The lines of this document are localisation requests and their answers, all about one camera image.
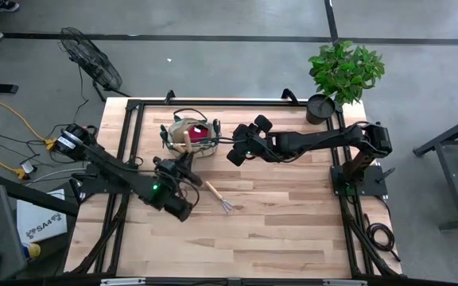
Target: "concrete floor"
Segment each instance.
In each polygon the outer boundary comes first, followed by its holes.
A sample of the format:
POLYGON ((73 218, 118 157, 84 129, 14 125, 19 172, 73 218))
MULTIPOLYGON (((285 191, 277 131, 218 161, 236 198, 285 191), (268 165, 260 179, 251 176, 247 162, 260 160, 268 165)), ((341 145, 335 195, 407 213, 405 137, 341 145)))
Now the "concrete floor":
MULTIPOLYGON (((458 0, 332 0, 341 37, 458 38, 458 0)), ((85 33, 329 36, 322 0, 21 0, 21 11, 0 14, 0 29, 54 32, 75 26, 85 33)), ((96 41, 135 96, 276 98, 285 87, 298 97, 315 91, 307 59, 321 44, 96 41)), ((377 45, 386 74, 364 95, 371 121, 390 130, 394 152, 382 160, 397 171, 387 179, 398 251, 406 275, 458 282, 458 230, 437 226, 456 210, 435 154, 417 159, 411 150, 458 122, 458 46, 377 45)), ((84 75, 90 102, 78 123, 98 125, 103 104, 84 75)), ((57 41, 0 42, 0 83, 17 95, 0 100, 21 112, 40 134, 72 120, 80 97, 77 66, 57 41)), ((0 108, 0 133, 33 139, 24 125, 0 108)), ((25 146, 1 143, 26 153, 25 146)), ((0 148, 16 166, 20 157, 0 148)), ((39 175, 51 172, 43 167, 39 175)), ((0 175, 14 176, 0 168, 0 175)), ((36 184, 48 190, 60 182, 36 184)))

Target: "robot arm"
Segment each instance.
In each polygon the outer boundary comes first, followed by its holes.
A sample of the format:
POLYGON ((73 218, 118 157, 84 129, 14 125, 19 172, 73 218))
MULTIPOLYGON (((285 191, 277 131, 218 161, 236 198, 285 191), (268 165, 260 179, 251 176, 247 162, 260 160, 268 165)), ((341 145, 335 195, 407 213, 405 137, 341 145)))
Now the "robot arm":
POLYGON ((72 124, 58 138, 55 150, 73 160, 88 160, 86 173, 72 175, 81 180, 86 193, 118 193, 138 195, 145 204, 157 210, 165 209, 182 222, 188 218, 195 204, 187 201, 179 189, 179 181, 188 180, 196 186, 202 180, 192 171, 192 153, 175 160, 154 157, 152 175, 141 174, 137 165, 126 164, 113 157, 96 142, 95 136, 72 124))
POLYGON ((260 157, 266 162, 290 163, 308 151, 354 146, 359 154, 343 166, 344 176, 349 180, 357 176, 376 158, 383 158, 392 152, 388 129, 378 124, 356 122, 355 124, 317 133, 270 132, 272 123, 259 115, 254 123, 240 124, 233 132, 235 144, 227 159, 240 166, 244 160, 260 157))

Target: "red object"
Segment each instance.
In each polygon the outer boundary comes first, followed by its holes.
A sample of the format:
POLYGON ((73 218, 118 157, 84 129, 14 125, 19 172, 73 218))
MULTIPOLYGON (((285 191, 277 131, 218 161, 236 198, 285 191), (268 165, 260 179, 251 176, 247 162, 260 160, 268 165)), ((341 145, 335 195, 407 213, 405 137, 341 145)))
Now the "red object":
POLYGON ((198 143, 201 142, 204 139, 200 138, 206 138, 208 137, 208 129, 205 128, 204 126, 193 126, 188 130, 188 135, 190 136, 190 141, 192 143, 198 143))

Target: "fan grille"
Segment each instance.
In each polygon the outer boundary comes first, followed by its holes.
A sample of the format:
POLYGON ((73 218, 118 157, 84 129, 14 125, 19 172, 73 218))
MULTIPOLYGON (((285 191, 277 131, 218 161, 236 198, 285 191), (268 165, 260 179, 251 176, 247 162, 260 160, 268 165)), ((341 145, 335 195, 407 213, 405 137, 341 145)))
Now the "fan grille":
POLYGON ((61 44, 70 60, 78 64, 93 80, 108 90, 117 91, 123 84, 122 78, 107 56, 78 29, 61 29, 61 44))

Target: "wooden table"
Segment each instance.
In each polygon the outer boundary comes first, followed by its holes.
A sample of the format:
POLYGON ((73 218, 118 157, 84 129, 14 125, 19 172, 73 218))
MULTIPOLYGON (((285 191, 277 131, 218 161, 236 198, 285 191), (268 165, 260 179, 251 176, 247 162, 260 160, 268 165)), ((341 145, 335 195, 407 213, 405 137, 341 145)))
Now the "wooden table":
MULTIPOLYGON (((98 142, 114 156, 126 101, 108 98, 100 125, 98 142)), ((159 132, 161 124, 173 122, 173 111, 178 108, 146 107, 138 149, 138 156, 144 159, 141 168, 152 169, 154 156, 173 157, 162 148, 159 132)), ((327 129, 326 124, 308 124, 304 107, 200 106, 198 110, 209 120, 220 119, 226 137, 239 123, 251 123, 259 114, 272 121, 275 131, 309 133, 327 129)), ((347 125, 365 120, 362 105, 346 105, 344 115, 347 125)), ((129 138, 133 130, 130 126, 129 138)), ((128 142, 125 158, 129 156, 131 139, 128 142)), ((133 195, 118 276, 350 277, 340 205, 332 193, 328 173, 333 164, 329 149, 306 153, 291 164, 269 164, 257 159, 241 167, 226 159, 230 149, 231 145, 220 145, 212 157, 196 159, 193 170, 235 205, 234 213, 225 214, 205 186, 200 188, 199 204, 185 222, 165 211, 155 211, 133 195)), ((339 154, 344 162, 341 150, 339 154)), ((191 201, 195 196, 190 191, 191 201)), ((75 268, 99 238, 107 197, 94 195, 81 206, 65 271, 75 268)), ((362 206, 372 222, 391 226, 386 208, 377 199, 364 197, 362 206)), ((363 269, 361 247, 354 239, 363 269)), ((109 241, 106 264, 111 247, 109 241)), ((392 269, 401 272, 400 264, 390 253, 381 255, 392 269)))

